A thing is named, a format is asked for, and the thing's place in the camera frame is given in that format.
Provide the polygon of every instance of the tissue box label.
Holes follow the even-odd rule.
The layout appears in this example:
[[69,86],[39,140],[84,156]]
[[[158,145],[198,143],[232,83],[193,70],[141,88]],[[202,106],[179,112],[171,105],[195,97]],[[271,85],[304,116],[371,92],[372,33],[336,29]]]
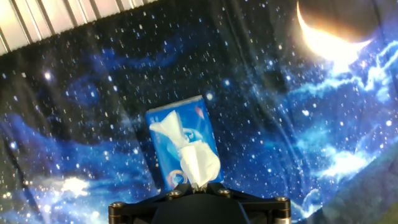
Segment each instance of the tissue box label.
[[[179,123],[174,122],[174,113],[177,114]],[[201,140],[207,143],[218,156],[213,128],[208,117],[205,101],[201,96],[149,110],[146,113],[146,121],[148,126],[162,122],[162,126],[166,131],[169,131],[169,136],[166,136],[158,131],[150,130],[150,136],[154,143],[165,186],[168,190],[173,189],[178,184],[189,182],[180,165],[178,148],[171,140],[176,140],[174,136],[183,135],[189,142]],[[220,169],[217,178],[211,182],[222,181],[223,171]]]

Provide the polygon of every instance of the glowing moon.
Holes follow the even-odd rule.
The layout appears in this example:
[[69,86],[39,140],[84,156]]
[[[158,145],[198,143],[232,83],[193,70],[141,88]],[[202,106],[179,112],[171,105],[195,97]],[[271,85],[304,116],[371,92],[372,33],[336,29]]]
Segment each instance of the glowing moon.
[[301,15],[299,2],[297,2],[297,19],[310,50],[326,60],[351,64],[358,59],[358,51],[371,42],[368,40],[362,43],[349,43],[325,31],[309,27]]

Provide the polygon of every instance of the galaxy tapestry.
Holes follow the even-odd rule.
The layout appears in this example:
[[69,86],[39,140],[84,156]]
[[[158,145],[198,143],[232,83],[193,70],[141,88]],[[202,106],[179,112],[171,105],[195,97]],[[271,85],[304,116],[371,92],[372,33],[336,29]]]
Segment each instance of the galaxy tapestry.
[[0,57],[0,223],[165,190],[145,112],[201,95],[224,185],[326,205],[398,141],[398,3],[159,0]]

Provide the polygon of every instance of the screw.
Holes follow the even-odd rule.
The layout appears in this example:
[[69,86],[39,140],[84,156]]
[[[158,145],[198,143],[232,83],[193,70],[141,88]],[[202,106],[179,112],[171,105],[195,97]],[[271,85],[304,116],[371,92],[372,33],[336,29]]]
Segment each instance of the screw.
[[277,200],[278,202],[285,202],[288,200],[288,198],[285,196],[276,196],[275,200]]
[[121,207],[123,207],[125,204],[126,204],[126,203],[124,203],[124,202],[114,202],[114,203],[111,204],[111,207],[114,207],[114,208],[121,208]]
[[170,196],[170,197],[178,197],[181,194],[182,194],[182,192],[179,191],[179,190],[172,190],[167,195]]
[[227,195],[227,194],[231,193],[231,191],[228,190],[228,189],[218,189],[218,193],[219,194],[223,194],[223,195]]

